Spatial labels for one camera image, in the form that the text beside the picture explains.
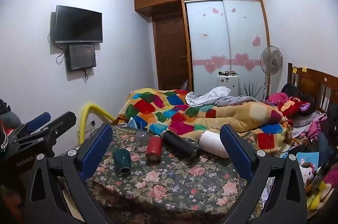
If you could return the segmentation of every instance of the red plush toy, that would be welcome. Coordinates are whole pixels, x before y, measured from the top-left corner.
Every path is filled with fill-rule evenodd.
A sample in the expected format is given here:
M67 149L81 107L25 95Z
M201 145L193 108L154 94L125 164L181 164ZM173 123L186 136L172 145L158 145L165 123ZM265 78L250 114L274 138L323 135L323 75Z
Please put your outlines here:
M303 102L298 97L292 96L279 107L279 110L286 118L290 119L297 115L299 111L307 111L309 107L310 103Z

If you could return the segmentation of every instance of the metal bolt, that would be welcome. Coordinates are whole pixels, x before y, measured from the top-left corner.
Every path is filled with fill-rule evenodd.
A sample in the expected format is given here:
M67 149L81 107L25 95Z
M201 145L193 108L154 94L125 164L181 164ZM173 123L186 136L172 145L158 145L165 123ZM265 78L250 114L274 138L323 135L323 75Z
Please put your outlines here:
M37 156L37 160L41 160L41 159L43 159L45 156L42 154L42 153L40 153L40 154L38 154L38 156Z
M258 156L260 156L260 157L263 157L263 156L265 156L265 151L263 151L263 150L258 150L258 151L256 151L256 154L257 154Z
M295 161L297 158L294 154L289 154L289 158L292 160L292 161Z
M68 153L67 153L69 156L74 156L74 155L76 155L76 150L70 150L70 151L68 151Z

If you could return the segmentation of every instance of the colorful blanket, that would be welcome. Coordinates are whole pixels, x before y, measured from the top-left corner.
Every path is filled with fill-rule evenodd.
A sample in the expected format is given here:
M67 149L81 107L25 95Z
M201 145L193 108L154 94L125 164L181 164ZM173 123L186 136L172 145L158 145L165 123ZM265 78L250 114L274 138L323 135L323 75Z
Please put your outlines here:
M118 118L126 122L133 117L140 128L153 133L160 134L168 129L196 141L205 130L219 133L224 124L232 125L238 133L261 127L253 131L253 137L257 148L268 152L278 151L289 135L287 119L274 106L262 102L245 102L238 106L190 107L185 101L187 93L150 88L133 91Z

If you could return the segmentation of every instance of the floral pattern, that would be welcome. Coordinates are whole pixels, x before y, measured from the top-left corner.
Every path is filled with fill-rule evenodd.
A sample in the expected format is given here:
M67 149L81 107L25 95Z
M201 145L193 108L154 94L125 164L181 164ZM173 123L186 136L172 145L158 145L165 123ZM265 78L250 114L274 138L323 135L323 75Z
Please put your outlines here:
M164 147L160 163L147 163L145 148L137 147L133 131L114 126L114 136L95 175L87 181L95 199L115 222L211 223L219 221L246 185L229 159L209 153L193 164L174 156ZM131 152L132 173L115 172L112 153L126 148ZM258 203L251 217L262 209Z

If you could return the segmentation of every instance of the wooden door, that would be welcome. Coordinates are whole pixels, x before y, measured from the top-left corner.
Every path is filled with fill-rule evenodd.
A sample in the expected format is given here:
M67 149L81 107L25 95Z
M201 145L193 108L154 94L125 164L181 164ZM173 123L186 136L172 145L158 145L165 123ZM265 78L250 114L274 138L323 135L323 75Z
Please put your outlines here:
M154 16L153 31L158 88L180 89L189 77L183 13Z

